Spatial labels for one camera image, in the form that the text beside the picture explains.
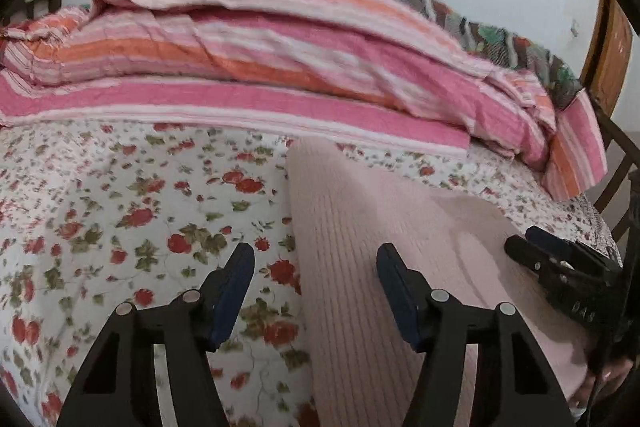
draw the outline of striped quilt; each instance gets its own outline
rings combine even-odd
[[[63,9],[5,29],[0,58],[7,86],[24,81],[40,95],[151,74],[359,100],[461,128],[497,152],[520,156],[544,171],[543,184],[557,200],[606,172],[584,93],[556,114],[533,73],[468,55],[396,0],[93,0],[89,14]],[[127,105],[135,115],[135,104]],[[15,109],[0,108],[11,120]]]

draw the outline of pink ribbed fabric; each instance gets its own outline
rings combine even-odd
[[[504,253],[516,230],[497,207],[367,168],[323,139],[297,142],[287,170],[322,427],[400,427],[413,395],[422,356],[402,341],[376,274],[387,241],[433,288],[465,304],[514,303],[564,393],[580,384],[586,334]],[[456,426],[468,425],[476,355],[468,346]]]

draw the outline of green patterned fabric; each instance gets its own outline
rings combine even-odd
[[[580,80],[546,48],[505,28],[468,20],[438,0],[399,0],[455,36],[465,51],[503,68],[536,74],[557,110],[582,89]]]

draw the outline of wooden chair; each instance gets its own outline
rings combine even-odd
[[[613,141],[618,144],[625,154],[609,183],[593,205],[599,213],[602,213],[611,201],[611,198],[613,198],[615,193],[619,190],[622,182],[625,181],[629,171],[634,167],[636,169],[640,168],[640,148],[633,143],[633,141],[622,131],[622,129],[620,129],[620,127],[611,121],[604,110],[600,107],[600,104],[593,97],[591,98],[591,103],[593,104],[596,118],[598,119],[598,125],[600,126],[605,149],[608,149],[609,145]],[[629,222],[627,210],[611,230],[613,240],[618,242],[620,238],[625,235],[628,228]]]

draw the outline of wooden bed frame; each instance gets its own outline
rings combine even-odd
[[[15,0],[6,16],[2,19],[0,26],[8,26],[11,22],[11,17],[17,13],[24,14],[27,19],[33,19],[35,17],[36,4],[43,1],[47,3],[48,13],[57,12],[62,8],[62,0]]]
[[[598,119],[605,147],[608,149],[609,145],[613,141],[624,153],[622,162],[620,162],[620,165],[616,168],[616,171],[609,180],[609,183],[593,205],[599,213],[602,213],[604,209],[607,208],[607,205],[612,200],[613,196],[620,189],[620,185],[625,181],[629,171],[632,168],[640,168],[640,149],[638,149],[638,146],[622,131],[622,129],[620,129],[620,127],[611,121],[609,116],[603,108],[600,107],[596,100],[592,99],[591,103],[593,104],[596,118]],[[613,237],[613,240],[618,242],[628,229],[629,220],[627,210],[626,213],[620,217],[617,225],[611,229],[611,236]]]
[[[600,0],[580,81],[607,116],[620,97],[631,59],[633,33],[616,0]]]

